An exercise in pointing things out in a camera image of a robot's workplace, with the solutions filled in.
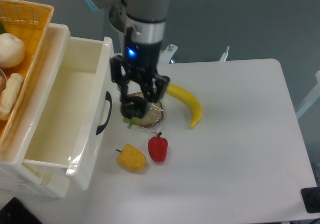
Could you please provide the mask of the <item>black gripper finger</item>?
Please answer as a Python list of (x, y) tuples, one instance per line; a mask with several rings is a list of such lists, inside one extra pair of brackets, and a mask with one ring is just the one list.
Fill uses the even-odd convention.
[(169, 85), (170, 78), (153, 73), (153, 76), (147, 73), (141, 74), (141, 91), (143, 93), (143, 101), (141, 108), (147, 109), (149, 103), (157, 103), (163, 98), (164, 93)]
[(124, 107), (132, 107), (133, 102), (128, 96), (128, 83), (131, 80), (132, 70), (121, 55), (116, 55), (110, 59), (111, 80), (120, 89), (120, 101)]

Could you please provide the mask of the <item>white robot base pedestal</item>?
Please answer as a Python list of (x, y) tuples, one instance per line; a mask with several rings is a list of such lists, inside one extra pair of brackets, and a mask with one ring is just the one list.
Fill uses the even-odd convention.
[[(118, 33), (119, 43), (121, 47), (120, 54), (123, 53), (124, 40), (125, 40), (125, 19), (126, 7), (123, 4), (112, 5), (109, 10), (109, 20), (114, 30)], [(173, 56), (178, 47), (174, 44), (169, 44), (164, 50), (159, 52), (158, 64), (173, 64), (175, 60)]]

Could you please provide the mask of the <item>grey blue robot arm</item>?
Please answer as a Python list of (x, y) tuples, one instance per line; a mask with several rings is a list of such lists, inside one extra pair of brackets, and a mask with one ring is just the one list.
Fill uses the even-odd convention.
[(120, 89), (123, 115), (142, 116), (158, 102), (170, 81), (157, 71), (170, 0), (86, 0), (94, 9), (124, 7), (123, 50), (110, 59), (111, 78)]

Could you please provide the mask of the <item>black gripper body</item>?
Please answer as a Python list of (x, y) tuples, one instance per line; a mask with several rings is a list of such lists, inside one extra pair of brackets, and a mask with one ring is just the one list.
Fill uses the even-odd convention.
[(160, 55), (162, 40), (160, 37), (146, 40), (144, 33), (140, 33), (136, 26), (125, 29), (123, 58), (132, 70), (131, 80), (141, 88), (141, 74), (153, 76), (158, 73), (157, 63)]

